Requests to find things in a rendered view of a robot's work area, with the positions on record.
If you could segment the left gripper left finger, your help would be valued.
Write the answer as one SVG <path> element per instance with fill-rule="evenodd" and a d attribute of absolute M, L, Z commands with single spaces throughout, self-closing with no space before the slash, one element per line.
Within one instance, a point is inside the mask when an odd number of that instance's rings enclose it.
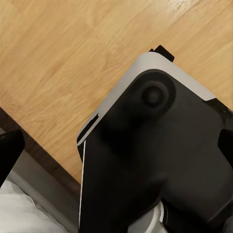
<path fill-rule="evenodd" d="M 20 129 L 0 134 L 0 187 L 25 148 Z"/>

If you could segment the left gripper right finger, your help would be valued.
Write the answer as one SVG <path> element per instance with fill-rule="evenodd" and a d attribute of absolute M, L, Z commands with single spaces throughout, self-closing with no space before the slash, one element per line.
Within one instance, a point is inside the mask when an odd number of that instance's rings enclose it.
<path fill-rule="evenodd" d="M 217 146 L 233 168 L 233 131 L 222 129 Z"/>

